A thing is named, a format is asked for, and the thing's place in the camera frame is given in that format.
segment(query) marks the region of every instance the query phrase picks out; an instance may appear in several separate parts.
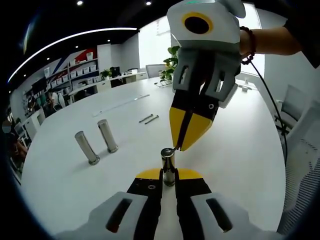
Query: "green plant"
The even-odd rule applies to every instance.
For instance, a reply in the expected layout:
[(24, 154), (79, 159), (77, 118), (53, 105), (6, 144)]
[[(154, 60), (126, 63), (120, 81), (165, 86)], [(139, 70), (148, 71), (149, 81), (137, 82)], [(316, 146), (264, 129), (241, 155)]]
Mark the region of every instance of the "green plant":
[(107, 77), (111, 77), (112, 76), (112, 72), (109, 69), (105, 69), (104, 71), (101, 72), (101, 76), (103, 79), (107, 78)]
[(179, 50), (179, 48), (180, 48), (180, 46), (173, 46), (173, 47), (168, 48), (168, 52), (172, 55), (172, 57), (169, 57), (169, 58), (163, 60), (167, 69), (161, 72), (160, 82), (163, 82), (166, 80), (172, 81), (172, 74), (174, 73), (174, 71), (178, 65), (178, 50)]

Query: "metal cylinder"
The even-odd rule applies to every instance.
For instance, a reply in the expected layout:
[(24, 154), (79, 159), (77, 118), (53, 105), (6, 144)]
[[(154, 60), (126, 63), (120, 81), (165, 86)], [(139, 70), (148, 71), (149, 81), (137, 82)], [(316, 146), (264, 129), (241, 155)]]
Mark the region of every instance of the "metal cylinder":
[(79, 144), (81, 150), (85, 154), (85, 156), (88, 158), (89, 164), (90, 165), (96, 165), (100, 157), (95, 154), (95, 152), (92, 150), (85, 134), (83, 131), (79, 131), (74, 135), (75, 140)]
[(103, 119), (98, 121), (98, 127), (105, 141), (105, 144), (108, 147), (109, 153), (115, 153), (119, 147), (116, 144), (114, 137), (112, 136), (107, 120)]
[(175, 150), (172, 148), (164, 148), (161, 150), (162, 166), (163, 166), (163, 182), (171, 187), (175, 185)]

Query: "recessed ceiling light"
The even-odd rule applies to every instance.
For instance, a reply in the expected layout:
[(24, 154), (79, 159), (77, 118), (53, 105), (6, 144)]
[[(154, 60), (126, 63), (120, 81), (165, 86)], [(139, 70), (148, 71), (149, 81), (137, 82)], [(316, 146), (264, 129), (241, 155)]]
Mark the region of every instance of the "recessed ceiling light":
[(98, 32), (104, 32), (104, 31), (122, 31), (122, 30), (125, 30), (125, 31), (136, 31), (137, 28), (135, 27), (111, 27), (111, 28), (102, 28), (102, 29), (95, 29), (95, 30), (90, 30), (90, 31), (84, 31), (84, 32), (80, 32), (80, 33), (76, 33), (76, 34), (73, 34), (73, 35), (70, 35), (70, 36), (66, 36), (64, 38), (61, 38), (53, 43), (50, 43), (49, 45), (41, 48), (40, 50), (38, 50), (37, 52), (35, 52), (34, 54), (32, 54), (27, 60), (25, 60), (13, 73), (12, 75), (9, 77), (7, 83), (10, 82), (10, 80), (14, 77), (15, 74), (17, 74), (17, 72), (27, 63), (29, 62), (31, 59), (33, 59), (35, 56), (37, 56), (39, 53), (41, 53), (42, 51), (52, 47), (53, 45), (56, 45), (58, 43), (61, 43), (62, 41), (65, 41), (67, 39), (71, 39), (71, 38), (74, 38), (74, 37), (77, 37), (77, 36), (81, 36), (81, 35), (84, 35), (84, 34), (91, 34), (91, 33), (98, 33)]

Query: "round white table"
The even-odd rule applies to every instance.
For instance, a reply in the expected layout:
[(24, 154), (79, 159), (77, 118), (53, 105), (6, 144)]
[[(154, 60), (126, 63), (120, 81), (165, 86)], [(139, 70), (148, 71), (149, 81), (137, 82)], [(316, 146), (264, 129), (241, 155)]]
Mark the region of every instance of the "round white table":
[[(160, 151), (173, 146), (169, 109), (174, 94), (171, 86), (154, 85), (158, 81), (145, 79), (94, 94), (41, 125), (26, 157), (21, 191), (50, 234), (77, 229), (94, 208), (116, 192), (126, 192), (138, 173), (162, 167)], [(144, 95), (150, 96), (132, 101)], [(139, 123), (151, 113), (159, 118)], [(107, 119), (119, 145), (116, 153), (107, 151), (97, 126), (101, 119)], [(78, 131), (100, 155), (97, 165), (88, 164), (74, 138)], [(238, 88), (208, 132), (187, 151), (176, 151), (175, 162), (177, 168), (198, 171), (212, 192), (245, 208), (253, 224), (277, 230), (285, 165), (276, 126), (257, 90)], [(176, 204), (175, 188), (163, 185), (154, 239), (182, 239)]]

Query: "bracelet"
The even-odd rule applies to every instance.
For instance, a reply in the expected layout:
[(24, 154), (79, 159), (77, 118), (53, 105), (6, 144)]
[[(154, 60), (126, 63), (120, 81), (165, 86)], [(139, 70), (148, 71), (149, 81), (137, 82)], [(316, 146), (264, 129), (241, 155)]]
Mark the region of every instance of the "bracelet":
[(249, 37), (250, 37), (250, 45), (251, 45), (251, 52), (250, 54), (247, 56), (247, 60), (246, 61), (242, 61), (241, 63), (244, 65), (248, 65), (249, 63), (251, 63), (251, 61), (254, 59), (255, 56), (255, 52), (257, 50), (257, 41), (256, 41), (256, 36), (254, 35), (254, 33), (252, 32), (252, 30), (250, 30), (249, 28), (245, 27), (245, 26), (241, 26), (240, 30), (244, 30), (245, 32), (248, 33)]

